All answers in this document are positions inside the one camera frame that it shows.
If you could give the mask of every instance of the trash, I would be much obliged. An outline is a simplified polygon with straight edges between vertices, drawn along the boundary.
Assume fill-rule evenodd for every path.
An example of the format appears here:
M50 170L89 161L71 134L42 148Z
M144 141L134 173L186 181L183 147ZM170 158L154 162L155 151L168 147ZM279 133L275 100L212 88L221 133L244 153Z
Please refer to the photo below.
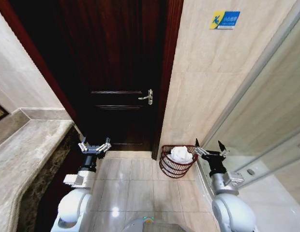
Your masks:
M193 161L193 155L188 152L186 146L176 146L170 151L170 155L167 155L171 160L177 163L187 164Z

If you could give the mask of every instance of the sign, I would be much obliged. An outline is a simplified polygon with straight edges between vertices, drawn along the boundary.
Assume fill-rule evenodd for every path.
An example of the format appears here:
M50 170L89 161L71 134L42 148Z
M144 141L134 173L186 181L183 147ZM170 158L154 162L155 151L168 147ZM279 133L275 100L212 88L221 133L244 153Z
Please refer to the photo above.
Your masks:
M210 29L233 29L240 11L216 11L213 14Z

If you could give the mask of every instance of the marble countertop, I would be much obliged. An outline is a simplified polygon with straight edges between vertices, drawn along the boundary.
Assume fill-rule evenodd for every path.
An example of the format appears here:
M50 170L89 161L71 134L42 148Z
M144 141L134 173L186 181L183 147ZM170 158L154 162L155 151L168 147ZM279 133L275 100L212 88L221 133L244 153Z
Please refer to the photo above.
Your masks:
M0 145L0 231L15 231L22 195L73 125L30 120Z

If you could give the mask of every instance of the wastebasket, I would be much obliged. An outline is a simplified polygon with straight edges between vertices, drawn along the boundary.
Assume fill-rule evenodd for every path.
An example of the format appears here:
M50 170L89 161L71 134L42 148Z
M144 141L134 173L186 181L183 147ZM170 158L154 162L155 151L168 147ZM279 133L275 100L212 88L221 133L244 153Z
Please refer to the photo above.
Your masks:
M176 146L186 146L188 152L192 153L193 155L193 161L191 163L182 164L174 162L172 159L170 159L167 155L169 155L171 149L173 149ZM164 145L162 146L162 155L160 158L159 165L162 172L165 175L171 178L181 178L188 172L188 170L194 164L197 158L198 155L195 153L195 146L193 145Z

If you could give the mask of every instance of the door lever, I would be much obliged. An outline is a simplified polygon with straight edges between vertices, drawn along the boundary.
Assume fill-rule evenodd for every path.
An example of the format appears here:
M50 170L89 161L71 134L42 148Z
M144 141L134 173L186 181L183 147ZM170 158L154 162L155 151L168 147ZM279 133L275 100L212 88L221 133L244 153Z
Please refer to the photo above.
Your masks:
M138 99L139 99L139 100L148 99L148 104L149 104L149 105L152 105L152 103L153 103L153 91L152 91L152 89L149 89L149 90L148 90L148 96L140 97L140 98L138 98Z

